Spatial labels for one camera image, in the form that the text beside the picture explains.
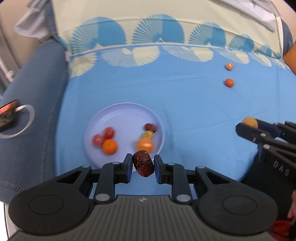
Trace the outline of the person's right hand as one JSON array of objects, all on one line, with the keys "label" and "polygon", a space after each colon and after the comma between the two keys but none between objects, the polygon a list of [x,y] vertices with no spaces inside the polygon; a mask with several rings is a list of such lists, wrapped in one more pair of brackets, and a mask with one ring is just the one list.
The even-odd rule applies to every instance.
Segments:
[{"label": "person's right hand", "polygon": [[292,204],[288,211],[287,218],[295,218],[296,217],[296,191],[294,190],[292,193]]}]

